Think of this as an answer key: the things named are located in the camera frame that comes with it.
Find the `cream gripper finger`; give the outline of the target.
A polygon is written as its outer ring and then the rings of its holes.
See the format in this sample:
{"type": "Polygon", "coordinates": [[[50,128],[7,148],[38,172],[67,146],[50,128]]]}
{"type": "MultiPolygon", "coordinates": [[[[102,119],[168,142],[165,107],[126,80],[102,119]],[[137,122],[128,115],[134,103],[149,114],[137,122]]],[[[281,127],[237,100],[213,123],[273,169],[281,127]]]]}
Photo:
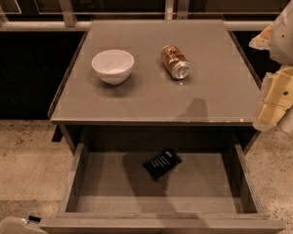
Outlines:
{"type": "Polygon", "coordinates": [[[273,24],[265,27],[260,34],[255,36],[250,42],[249,47],[256,50],[269,50],[271,48],[271,34],[273,24]]]}
{"type": "Polygon", "coordinates": [[[253,127],[261,132],[279,127],[293,106],[293,66],[282,65],[276,73],[267,72],[261,86],[253,127]]]}

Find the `white plastic robot base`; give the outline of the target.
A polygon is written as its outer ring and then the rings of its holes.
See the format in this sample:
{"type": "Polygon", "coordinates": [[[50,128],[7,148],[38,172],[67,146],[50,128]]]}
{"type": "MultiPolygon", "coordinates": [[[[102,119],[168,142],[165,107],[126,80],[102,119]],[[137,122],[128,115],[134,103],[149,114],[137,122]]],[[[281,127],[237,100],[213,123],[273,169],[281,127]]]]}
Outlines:
{"type": "Polygon", "coordinates": [[[8,216],[0,221],[0,234],[48,234],[24,218],[8,216]]]}

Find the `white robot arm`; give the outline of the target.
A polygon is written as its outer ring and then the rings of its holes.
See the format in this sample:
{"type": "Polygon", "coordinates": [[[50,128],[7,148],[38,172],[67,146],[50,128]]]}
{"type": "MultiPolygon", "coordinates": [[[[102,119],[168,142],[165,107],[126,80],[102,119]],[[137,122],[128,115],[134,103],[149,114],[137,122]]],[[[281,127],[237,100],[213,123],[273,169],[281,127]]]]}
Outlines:
{"type": "Polygon", "coordinates": [[[267,72],[263,79],[253,127],[264,132],[279,126],[289,133],[293,131],[293,0],[249,46],[268,50],[280,64],[276,73],[267,72]]]}

